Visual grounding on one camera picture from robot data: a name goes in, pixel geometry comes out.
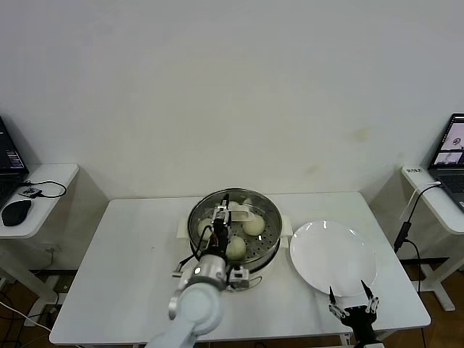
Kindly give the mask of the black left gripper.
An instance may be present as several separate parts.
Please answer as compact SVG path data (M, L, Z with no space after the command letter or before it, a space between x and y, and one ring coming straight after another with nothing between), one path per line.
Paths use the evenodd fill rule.
M226 257L229 243L229 225L231 224L231 211L229 210L230 196L225 194L221 206L217 206L213 212L213 232L215 239L210 244L210 254L218 257Z

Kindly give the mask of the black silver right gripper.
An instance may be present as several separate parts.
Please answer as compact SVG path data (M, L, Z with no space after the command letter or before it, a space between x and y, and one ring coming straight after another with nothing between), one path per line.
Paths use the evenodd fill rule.
M356 339L355 347L365 347L369 344L376 344L376 334L372 324L376 321L379 298L373 294L370 287L361 281L362 287L368 298L367 305L347 307L344 311L337 305L333 289L329 287L329 311L336 317L342 318L341 323L353 330Z

